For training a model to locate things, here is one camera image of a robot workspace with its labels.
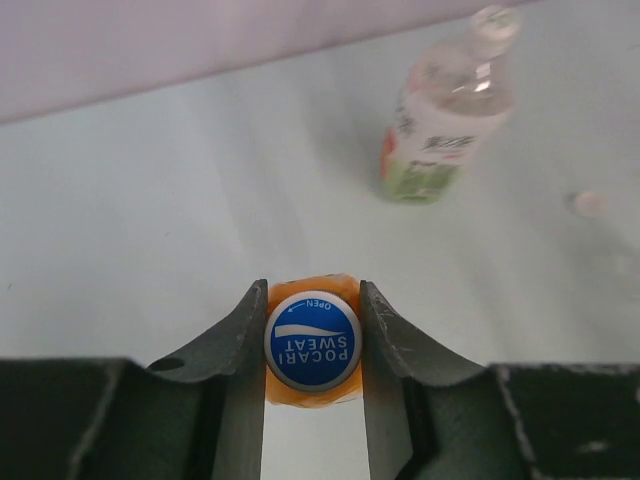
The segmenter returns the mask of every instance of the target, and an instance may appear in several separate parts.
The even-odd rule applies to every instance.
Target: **logo on cap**
[[[353,373],[362,350],[360,322],[351,307],[327,292],[284,300],[267,322],[267,363],[278,379],[305,392],[323,392]]]

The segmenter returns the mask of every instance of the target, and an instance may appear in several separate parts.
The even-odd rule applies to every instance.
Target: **bottle label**
[[[382,155],[388,193],[403,200],[437,200],[508,114],[472,117],[437,109],[411,88],[410,76]]]
[[[358,317],[344,300],[327,292],[292,295],[267,322],[267,363],[296,390],[319,393],[337,387],[355,370],[361,349]]]

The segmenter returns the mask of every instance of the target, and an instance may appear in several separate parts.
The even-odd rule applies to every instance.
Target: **white table surface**
[[[640,286],[602,261],[640,249],[640,3],[523,11],[517,113],[432,206],[382,199],[378,156],[461,22],[3,126],[0,354],[148,363],[256,278],[348,272],[478,362],[640,361]],[[267,406],[263,478],[367,475],[361,401]]]

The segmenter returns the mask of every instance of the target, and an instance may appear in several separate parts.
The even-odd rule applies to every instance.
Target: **small white object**
[[[573,210],[581,217],[597,217],[605,209],[605,199],[595,192],[582,192],[573,196]]]
[[[594,440],[593,442],[585,443],[576,448],[576,453],[579,455],[588,455],[590,453],[602,453],[609,450],[609,444],[601,440]]]
[[[522,27],[522,15],[513,8],[490,5],[471,17],[471,44],[482,58],[506,52]]]

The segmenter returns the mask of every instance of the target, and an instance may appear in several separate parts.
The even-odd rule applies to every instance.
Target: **plastic bottle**
[[[486,7],[464,35],[434,45],[413,66],[382,151],[388,196],[438,200],[505,122],[514,105],[506,53],[521,23],[514,9]]]

